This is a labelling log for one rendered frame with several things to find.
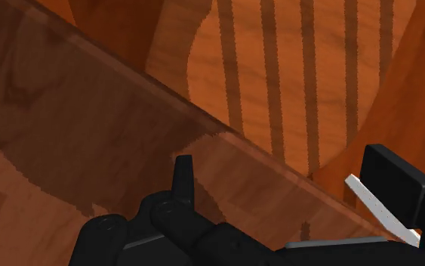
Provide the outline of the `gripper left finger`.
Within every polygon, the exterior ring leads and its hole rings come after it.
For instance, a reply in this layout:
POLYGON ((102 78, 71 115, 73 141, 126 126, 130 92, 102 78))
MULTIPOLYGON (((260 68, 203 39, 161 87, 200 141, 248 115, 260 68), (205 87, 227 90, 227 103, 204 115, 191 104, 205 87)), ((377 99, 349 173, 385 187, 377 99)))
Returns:
POLYGON ((194 209, 192 157, 175 159, 170 190, 142 199, 130 221, 101 215, 79 232, 68 266, 211 266, 194 245, 214 223, 194 209))

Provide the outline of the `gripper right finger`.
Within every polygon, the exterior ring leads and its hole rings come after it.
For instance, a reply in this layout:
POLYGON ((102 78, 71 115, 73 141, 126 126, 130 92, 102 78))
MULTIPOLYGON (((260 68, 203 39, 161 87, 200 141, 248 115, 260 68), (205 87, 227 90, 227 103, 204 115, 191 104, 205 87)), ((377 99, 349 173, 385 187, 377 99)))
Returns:
POLYGON ((359 180, 425 249, 425 174, 382 144, 365 147, 359 180))

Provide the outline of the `white flat strip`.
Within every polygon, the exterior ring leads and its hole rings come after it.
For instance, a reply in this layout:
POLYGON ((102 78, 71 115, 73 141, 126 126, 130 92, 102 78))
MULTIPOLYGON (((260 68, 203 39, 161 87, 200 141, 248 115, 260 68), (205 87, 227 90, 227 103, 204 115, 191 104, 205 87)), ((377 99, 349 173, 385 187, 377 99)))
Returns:
POLYGON ((350 174, 345 179, 345 183, 386 230, 409 245, 419 246, 420 234, 413 229, 406 228, 359 178, 350 174))

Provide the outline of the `wooden spindle-back chair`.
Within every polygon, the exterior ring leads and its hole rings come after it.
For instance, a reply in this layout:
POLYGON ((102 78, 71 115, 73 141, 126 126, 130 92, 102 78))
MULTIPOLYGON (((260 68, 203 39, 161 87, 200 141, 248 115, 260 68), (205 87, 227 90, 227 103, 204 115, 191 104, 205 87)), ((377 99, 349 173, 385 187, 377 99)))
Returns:
POLYGON ((348 230, 375 231, 378 224, 361 206, 343 177, 359 168, 365 144, 379 141, 425 170, 425 0, 416 7, 402 47, 379 90, 370 115, 350 147, 324 168, 301 178, 213 120, 193 105, 176 110, 172 90, 160 98, 134 89, 113 138, 88 162, 75 152, 38 179, 44 192, 93 214, 93 205, 133 215, 150 191, 165 189, 172 158, 192 152, 199 173, 200 211, 214 221, 230 221, 271 242, 348 230), (357 205, 350 211, 351 205, 357 205))

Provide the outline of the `brown wooden table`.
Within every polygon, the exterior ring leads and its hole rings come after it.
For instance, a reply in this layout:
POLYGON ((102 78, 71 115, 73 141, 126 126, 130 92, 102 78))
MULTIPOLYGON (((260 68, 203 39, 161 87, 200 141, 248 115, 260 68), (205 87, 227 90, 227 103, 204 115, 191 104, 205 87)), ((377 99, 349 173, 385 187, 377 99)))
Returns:
POLYGON ((384 235, 313 183, 29 0, 0 0, 0 266, 67 266, 81 226, 136 215, 194 163, 196 209, 271 249, 384 235))

